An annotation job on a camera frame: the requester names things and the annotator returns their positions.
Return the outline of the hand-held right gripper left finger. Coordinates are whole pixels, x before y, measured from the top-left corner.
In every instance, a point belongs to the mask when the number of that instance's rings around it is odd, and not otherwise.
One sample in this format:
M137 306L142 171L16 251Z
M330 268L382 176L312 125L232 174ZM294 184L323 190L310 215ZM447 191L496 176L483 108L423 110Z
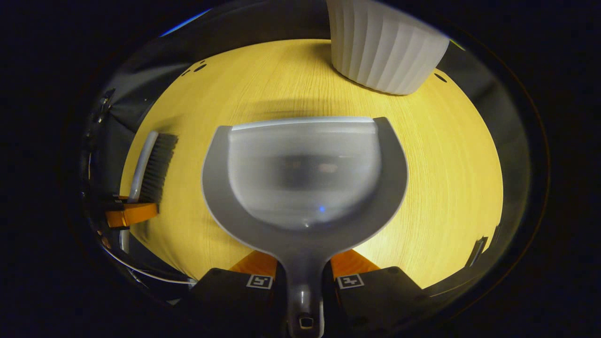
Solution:
M186 295L186 318L202 337L286 337L285 282L277 259L251 252L199 280Z

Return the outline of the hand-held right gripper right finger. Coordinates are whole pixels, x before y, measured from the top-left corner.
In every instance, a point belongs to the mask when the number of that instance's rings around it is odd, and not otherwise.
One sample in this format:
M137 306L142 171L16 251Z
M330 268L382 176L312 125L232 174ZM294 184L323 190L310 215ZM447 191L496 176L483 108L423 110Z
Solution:
M325 338L392 338L425 314L430 297L398 267L348 250L325 269Z

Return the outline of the small broom with black bristles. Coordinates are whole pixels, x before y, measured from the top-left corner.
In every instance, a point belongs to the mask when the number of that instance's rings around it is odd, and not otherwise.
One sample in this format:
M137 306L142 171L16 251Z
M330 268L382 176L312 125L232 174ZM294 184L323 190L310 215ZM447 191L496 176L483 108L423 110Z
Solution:
M160 212L167 173L179 137L174 133L150 131L138 147L126 154L129 202L157 203Z

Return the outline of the grey plastic dustpan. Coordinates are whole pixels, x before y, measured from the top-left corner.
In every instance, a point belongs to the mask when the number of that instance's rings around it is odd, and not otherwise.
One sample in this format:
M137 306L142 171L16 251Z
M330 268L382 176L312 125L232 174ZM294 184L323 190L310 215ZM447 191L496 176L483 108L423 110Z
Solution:
M283 265L292 338L322 338L324 268L392 221L408 188L408 160L385 117L223 125L201 186L224 231Z

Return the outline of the ribbed grey garbage bin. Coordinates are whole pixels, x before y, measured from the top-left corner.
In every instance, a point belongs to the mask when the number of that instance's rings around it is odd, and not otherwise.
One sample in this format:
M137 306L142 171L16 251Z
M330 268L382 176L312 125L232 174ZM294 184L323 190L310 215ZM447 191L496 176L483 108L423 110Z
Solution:
M372 90L409 95L442 60L449 37L377 0L326 0L331 60L344 77Z

